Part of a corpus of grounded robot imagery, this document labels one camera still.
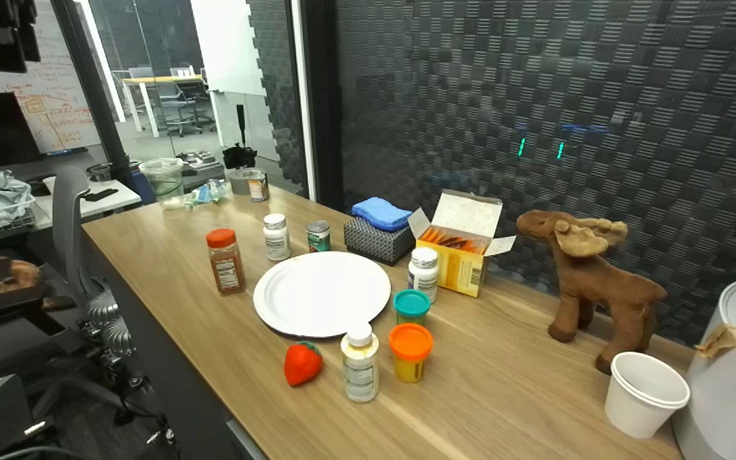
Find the white supplement bottle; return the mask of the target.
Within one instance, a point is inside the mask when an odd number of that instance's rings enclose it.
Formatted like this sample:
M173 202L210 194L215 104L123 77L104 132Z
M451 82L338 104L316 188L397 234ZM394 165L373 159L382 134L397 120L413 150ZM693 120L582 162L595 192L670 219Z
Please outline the white supplement bottle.
M433 248L413 248L410 257L410 285L438 299L439 288L439 253Z

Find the teal lid play-doh tub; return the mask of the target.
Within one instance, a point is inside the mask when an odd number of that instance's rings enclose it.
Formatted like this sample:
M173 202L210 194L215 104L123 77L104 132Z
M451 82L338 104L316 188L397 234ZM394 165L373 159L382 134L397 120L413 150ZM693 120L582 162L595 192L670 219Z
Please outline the teal lid play-doh tub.
M417 288L394 294L394 311L398 321L425 321L429 313L429 297Z

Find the clear vitamin bottle white cap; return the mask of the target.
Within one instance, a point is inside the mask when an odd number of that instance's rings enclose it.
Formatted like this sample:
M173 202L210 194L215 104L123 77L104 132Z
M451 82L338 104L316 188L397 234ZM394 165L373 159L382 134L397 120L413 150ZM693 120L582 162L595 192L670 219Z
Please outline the clear vitamin bottle white cap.
M365 403L379 394L379 337L369 321L353 325L341 340L344 395Z

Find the orange lid play-doh tub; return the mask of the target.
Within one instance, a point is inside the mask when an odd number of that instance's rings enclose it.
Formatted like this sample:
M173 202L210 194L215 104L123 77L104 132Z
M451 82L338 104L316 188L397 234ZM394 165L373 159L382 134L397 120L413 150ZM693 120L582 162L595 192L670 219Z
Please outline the orange lid play-doh tub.
M401 321L388 332L388 346L394 355L394 371L398 380L417 383L425 378L426 357L435 346L435 337L425 325Z

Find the red plush strawberry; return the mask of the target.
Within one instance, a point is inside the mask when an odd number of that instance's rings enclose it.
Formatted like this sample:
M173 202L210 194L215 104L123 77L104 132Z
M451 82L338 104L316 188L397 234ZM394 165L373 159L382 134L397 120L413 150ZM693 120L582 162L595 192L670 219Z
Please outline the red plush strawberry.
M284 378L290 385L315 380L324 367L321 351L309 341L291 341L284 355Z

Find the white paper plate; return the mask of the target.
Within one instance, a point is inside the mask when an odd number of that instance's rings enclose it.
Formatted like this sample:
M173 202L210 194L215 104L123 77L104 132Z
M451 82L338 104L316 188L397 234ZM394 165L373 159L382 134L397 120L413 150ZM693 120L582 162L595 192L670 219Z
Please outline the white paper plate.
M272 266L254 288L254 307L272 328L316 340L376 320L388 297L390 277L379 262L328 249Z

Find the brown plush moose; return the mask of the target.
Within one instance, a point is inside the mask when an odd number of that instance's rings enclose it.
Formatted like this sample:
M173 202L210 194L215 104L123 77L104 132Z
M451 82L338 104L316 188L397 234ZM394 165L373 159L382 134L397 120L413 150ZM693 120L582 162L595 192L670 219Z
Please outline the brown plush moose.
M610 245L629 234L623 219L530 210L516 217L516 229L553 249L560 308L546 332L557 341L572 341L592 321L592 311L605 307L614 320L614 337L595 355L600 373L610 371L619 351L649 346L658 325L655 307L668 297L668 288L603 257Z

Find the grey foam block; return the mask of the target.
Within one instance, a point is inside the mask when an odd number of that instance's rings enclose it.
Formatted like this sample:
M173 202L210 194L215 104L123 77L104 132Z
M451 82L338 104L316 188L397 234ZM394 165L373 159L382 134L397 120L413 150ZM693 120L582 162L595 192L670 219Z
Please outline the grey foam block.
M353 253L369 256L373 259L397 262L413 248L413 238L410 228L387 233L361 217L353 217L344 225L344 245Z

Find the blue cloth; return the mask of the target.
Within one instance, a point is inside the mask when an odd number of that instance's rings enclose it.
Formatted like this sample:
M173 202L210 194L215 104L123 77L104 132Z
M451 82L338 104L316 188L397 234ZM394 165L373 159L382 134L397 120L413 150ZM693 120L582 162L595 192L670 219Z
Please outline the blue cloth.
M401 229L410 219L410 210L401 210L384 197L369 197L364 202L355 202L351 211L373 225L376 229L387 233Z

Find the small glass jar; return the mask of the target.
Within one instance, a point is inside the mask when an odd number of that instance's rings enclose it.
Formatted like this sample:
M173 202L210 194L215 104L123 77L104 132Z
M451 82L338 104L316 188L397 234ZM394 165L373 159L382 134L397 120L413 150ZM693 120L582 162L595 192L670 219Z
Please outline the small glass jar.
M306 245L311 253L328 249L330 248L330 225L324 219L315 219L306 228Z

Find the white pill bottle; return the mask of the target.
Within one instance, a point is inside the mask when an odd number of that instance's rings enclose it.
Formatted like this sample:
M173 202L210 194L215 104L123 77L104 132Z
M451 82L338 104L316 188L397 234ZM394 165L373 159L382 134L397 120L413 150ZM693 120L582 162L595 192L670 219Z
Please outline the white pill bottle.
M284 215L272 211L263 217L263 238L267 238L267 256L272 259L286 259L291 256L290 228Z

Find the open yellow cardboard box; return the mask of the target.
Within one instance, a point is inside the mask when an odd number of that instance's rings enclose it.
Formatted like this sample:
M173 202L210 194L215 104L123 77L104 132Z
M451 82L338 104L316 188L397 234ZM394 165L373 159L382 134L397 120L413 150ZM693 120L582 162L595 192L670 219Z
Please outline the open yellow cardboard box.
M503 256L514 248L514 234L498 234L503 202L470 192L444 188L435 215L413 210L410 229L419 248L433 248L439 256L439 285L477 297L482 267L490 256Z

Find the candle tin with label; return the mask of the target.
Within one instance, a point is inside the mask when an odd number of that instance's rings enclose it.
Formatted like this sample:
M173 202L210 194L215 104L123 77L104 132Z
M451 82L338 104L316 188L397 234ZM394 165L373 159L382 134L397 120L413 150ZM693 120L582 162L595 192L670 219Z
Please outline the candle tin with label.
M254 202L263 202L268 197L268 173L267 170L251 167L245 180L247 180L247 197Z

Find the orange lid spice jar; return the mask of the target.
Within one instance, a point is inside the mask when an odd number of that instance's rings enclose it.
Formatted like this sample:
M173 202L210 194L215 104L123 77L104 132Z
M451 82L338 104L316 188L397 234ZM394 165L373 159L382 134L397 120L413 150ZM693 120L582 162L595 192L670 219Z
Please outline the orange lid spice jar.
M238 234L229 228L218 228L205 234L210 266L219 294L245 288Z

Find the white paper cup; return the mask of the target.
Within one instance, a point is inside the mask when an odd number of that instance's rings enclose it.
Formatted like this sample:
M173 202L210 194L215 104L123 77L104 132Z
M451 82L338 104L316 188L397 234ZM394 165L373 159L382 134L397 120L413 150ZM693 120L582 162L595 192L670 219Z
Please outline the white paper cup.
M605 391L609 420L635 436L651 440L659 426L687 406L689 383L664 359L647 351L619 351Z

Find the office chair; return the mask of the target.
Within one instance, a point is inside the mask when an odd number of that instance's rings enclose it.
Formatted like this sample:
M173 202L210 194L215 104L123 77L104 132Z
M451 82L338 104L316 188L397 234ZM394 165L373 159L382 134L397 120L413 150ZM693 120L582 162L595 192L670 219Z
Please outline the office chair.
M45 307L49 276L28 259L0 253L0 325L26 321L42 328L63 351L94 351L125 362L134 355L131 332L117 311L108 284L84 267L80 202L90 192L90 178L80 167L61 167L54 180L54 248L63 266L70 299L83 308L75 328L63 326ZM0 456L21 455L30 428L42 428L51 403L66 387L94 395L117 408L121 415L154 415L127 394L91 383L80 376L60 376L39 397L28 403L26 385L16 373L0 376Z

